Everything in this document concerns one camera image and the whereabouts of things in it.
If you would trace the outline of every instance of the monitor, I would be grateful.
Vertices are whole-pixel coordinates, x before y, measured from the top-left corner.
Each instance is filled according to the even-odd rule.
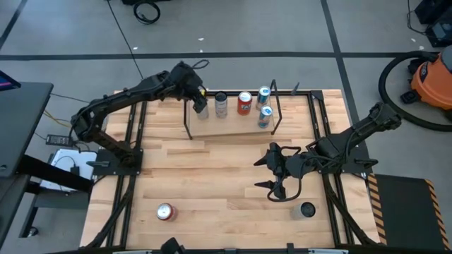
[[[20,83],[0,71],[0,91],[20,88]]]

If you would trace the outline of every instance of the soda can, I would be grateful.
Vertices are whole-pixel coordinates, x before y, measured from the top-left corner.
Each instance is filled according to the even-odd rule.
[[[290,217],[294,220],[313,217],[316,214],[316,207],[311,202],[304,202],[292,208]]]
[[[227,95],[225,92],[219,91],[215,94],[215,113],[218,118],[227,116]]]
[[[205,90],[202,90],[202,91],[201,91],[201,94],[205,97],[205,96],[206,96],[206,91],[205,91]],[[199,120],[207,119],[207,118],[209,117],[209,109],[208,109],[208,105],[206,105],[206,106],[204,107],[204,109],[203,109],[201,112],[196,113],[196,115],[198,116],[198,119],[199,119]]]
[[[267,128],[270,123],[270,117],[273,114],[273,109],[270,106],[261,107],[261,113],[259,114],[258,125],[261,128]]]
[[[172,221],[176,217],[176,208],[168,203],[160,204],[157,208],[157,218],[162,221]]]
[[[251,110],[251,102],[253,101],[251,93],[240,92],[239,99],[237,101],[237,112],[239,112],[242,116],[249,114]]]
[[[270,98],[270,88],[263,86],[259,88],[259,93],[257,94],[257,102],[256,102],[256,108],[261,109],[263,105],[266,105],[268,103],[268,98]]]

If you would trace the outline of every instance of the wooden table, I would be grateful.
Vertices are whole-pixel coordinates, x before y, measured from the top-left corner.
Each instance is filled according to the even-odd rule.
[[[324,90],[323,94],[331,131],[339,133],[350,126],[342,93]],[[314,140],[305,98],[280,97],[283,120],[275,135],[256,133],[194,140],[188,139],[183,126],[182,102],[166,99],[148,103],[143,170],[136,181],[127,248],[160,249],[171,237],[188,249],[286,248],[287,243],[294,243],[295,248],[333,247],[320,174],[307,174],[302,194],[291,202],[270,202],[266,199],[268,190],[254,186],[274,179],[265,166],[253,167],[270,142],[304,147]],[[128,108],[111,114],[107,132],[118,140],[124,139],[128,115]],[[350,214],[370,238],[379,242],[364,181],[346,174],[342,180]],[[116,176],[108,176],[94,187],[81,246],[95,237],[110,216],[116,182]],[[285,187],[287,196],[295,194],[297,180],[287,179]],[[316,206],[315,216],[291,220],[289,209],[305,201]],[[163,202],[178,209],[175,221],[157,219],[156,209]],[[341,218],[338,223],[345,243]],[[119,235],[120,226],[115,243],[119,242]]]

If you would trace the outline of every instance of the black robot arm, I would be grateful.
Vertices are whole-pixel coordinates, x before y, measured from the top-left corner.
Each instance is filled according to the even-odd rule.
[[[207,99],[201,94],[199,87],[203,87],[201,78],[191,66],[180,62],[171,72],[163,71],[145,78],[136,87],[124,88],[115,95],[104,95],[102,99],[93,100],[72,116],[71,133],[75,131],[79,140],[95,142],[109,150],[119,159],[121,166],[133,166],[135,157],[130,145],[115,140],[102,130],[102,123],[108,114],[137,102],[164,100],[167,97],[193,100],[193,108],[199,113],[207,105]]]
[[[269,188],[268,199],[274,202],[293,200],[296,196],[286,199],[283,180],[289,176],[299,180],[305,174],[314,170],[322,174],[338,173],[341,166],[348,160],[350,150],[360,144],[375,132],[393,130],[399,127],[401,118],[387,104],[377,103],[370,109],[368,117],[362,119],[352,127],[339,134],[330,134],[315,140],[306,146],[307,151],[299,153],[300,147],[280,147],[276,143],[270,144],[266,155],[254,166],[267,165],[273,172],[276,181],[256,183],[256,186]],[[292,156],[284,156],[284,149],[296,150]],[[274,194],[278,200],[271,198]]]

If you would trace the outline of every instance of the yellow and black striped tape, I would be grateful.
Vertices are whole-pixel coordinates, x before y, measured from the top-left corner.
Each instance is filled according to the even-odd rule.
[[[388,245],[386,242],[386,232],[384,231],[383,212],[381,211],[379,187],[376,182],[375,174],[367,177],[369,183],[370,202],[372,204],[372,212],[374,213],[376,230],[380,236],[380,242]]]
[[[435,209],[436,218],[438,219],[439,232],[443,236],[444,249],[445,250],[450,250],[451,246],[449,245],[449,242],[447,241],[446,227],[444,226],[443,217],[441,216],[441,212],[439,210],[438,200],[436,199],[436,193],[435,193],[435,189],[433,188],[433,183],[430,180],[425,180],[425,181],[427,182],[427,184],[429,186],[430,197],[432,198],[432,202],[433,202],[433,207]]]

